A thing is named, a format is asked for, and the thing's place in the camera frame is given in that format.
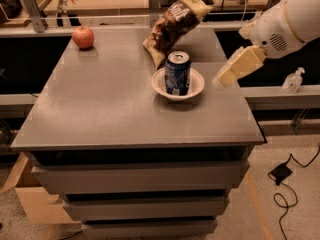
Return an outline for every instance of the can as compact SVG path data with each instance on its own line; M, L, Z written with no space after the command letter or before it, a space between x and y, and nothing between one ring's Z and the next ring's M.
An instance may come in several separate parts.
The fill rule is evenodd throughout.
M175 51L168 55L165 65L165 84L169 94L182 96L189 91L190 57L186 52Z

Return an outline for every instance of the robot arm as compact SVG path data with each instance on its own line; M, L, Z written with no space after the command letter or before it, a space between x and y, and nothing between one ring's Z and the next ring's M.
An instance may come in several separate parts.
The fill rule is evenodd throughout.
M320 0L285 0L239 30L252 46L240 47L212 80L216 89L231 85L263 66L320 37Z

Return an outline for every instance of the open cardboard box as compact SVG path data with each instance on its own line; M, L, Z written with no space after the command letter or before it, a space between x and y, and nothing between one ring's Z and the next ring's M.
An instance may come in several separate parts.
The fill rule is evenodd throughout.
M31 224L66 224L73 221L62 207L59 195L50 195L31 175L32 163L20 153L0 195L15 188Z

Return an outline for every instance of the white bowl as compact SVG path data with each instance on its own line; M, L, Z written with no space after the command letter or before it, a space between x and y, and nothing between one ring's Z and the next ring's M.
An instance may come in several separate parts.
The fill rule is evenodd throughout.
M198 95L200 92L202 92L204 88L203 77L200 75L198 71L191 68L190 69L190 85L189 85L188 93L182 96L172 95L166 92L164 75L165 75L164 68L157 70L152 76L151 83L152 83L153 89L155 89L156 92L158 92L162 96L167 97L169 100L182 101L182 100L189 99L191 97Z

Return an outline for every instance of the snack bag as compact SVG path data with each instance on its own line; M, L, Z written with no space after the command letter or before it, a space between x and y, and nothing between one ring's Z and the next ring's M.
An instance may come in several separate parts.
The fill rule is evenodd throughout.
M202 0L178 0L166 10L143 42L156 69L179 38L195 28L212 9Z

